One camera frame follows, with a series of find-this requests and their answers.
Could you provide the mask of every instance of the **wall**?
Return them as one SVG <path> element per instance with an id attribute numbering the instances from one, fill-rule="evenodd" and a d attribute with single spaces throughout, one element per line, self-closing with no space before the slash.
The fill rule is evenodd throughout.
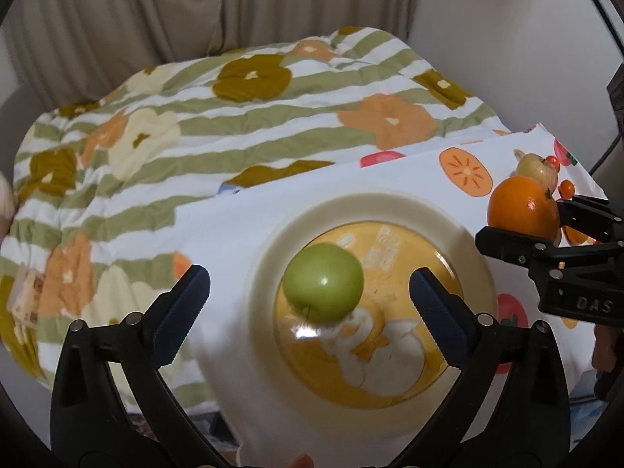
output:
<path id="1" fill-rule="evenodd" d="M 411 45 L 510 129 L 541 121 L 587 168 L 617 134 L 606 85 L 622 62 L 591 0 L 419 0 Z M 624 196 L 622 148 L 597 174 Z"/>

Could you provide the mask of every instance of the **plate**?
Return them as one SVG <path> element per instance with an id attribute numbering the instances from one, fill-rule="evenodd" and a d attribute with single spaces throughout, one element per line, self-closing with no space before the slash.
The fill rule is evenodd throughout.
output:
<path id="1" fill-rule="evenodd" d="M 365 273 L 360 305 L 334 326 L 297 316 L 280 286 L 292 257 L 320 242 L 346 247 Z M 409 299 L 410 274 L 421 266 L 473 312 L 497 317 L 492 276 L 473 236 L 420 198 L 331 197 L 275 231 L 250 275 L 246 319 L 271 392 L 325 432 L 390 438 L 422 428 L 459 372 L 447 367 Z"/>

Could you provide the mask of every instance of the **yellow plate center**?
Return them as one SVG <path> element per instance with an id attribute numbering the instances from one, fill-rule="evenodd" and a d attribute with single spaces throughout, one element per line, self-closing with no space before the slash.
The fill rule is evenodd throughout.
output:
<path id="1" fill-rule="evenodd" d="M 414 270 L 427 267 L 446 289 L 462 290 L 444 256 L 422 236 L 379 222 L 351 223 L 312 241 L 351 251 L 364 269 L 358 307 L 338 324 L 314 325 L 290 307 L 282 287 L 274 308 L 283 358 L 315 394 L 353 408 L 386 408 L 411 399 L 447 364 L 410 300 Z"/>

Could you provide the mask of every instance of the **green apple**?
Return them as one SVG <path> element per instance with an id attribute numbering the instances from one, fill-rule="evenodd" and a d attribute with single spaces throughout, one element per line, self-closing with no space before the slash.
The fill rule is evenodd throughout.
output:
<path id="1" fill-rule="evenodd" d="M 288 303 L 313 323 L 341 321 L 360 302 L 364 271 L 349 251 L 330 243 L 301 250 L 283 279 Z"/>

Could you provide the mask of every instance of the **finger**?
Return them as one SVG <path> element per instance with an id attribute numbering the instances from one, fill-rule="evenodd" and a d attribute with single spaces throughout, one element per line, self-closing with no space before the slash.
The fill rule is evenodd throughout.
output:
<path id="1" fill-rule="evenodd" d="M 617 341 L 619 333 L 607 326 L 596 326 L 594 329 L 596 336 L 596 346 L 592 356 L 592 366 L 598 371 L 611 372 L 615 369 L 617 357 L 613 346 Z"/>
<path id="2" fill-rule="evenodd" d="M 307 454 L 304 454 L 294 460 L 288 468 L 314 468 L 314 461 Z"/>
<path id="3" fill-rule="evenodd" d="M 612 348 L 596 345 L 594 355 L 592 356 L 592 366 L 595 369 L 611 373 L 615 369 L 616 362 L 617 358 Z"/>

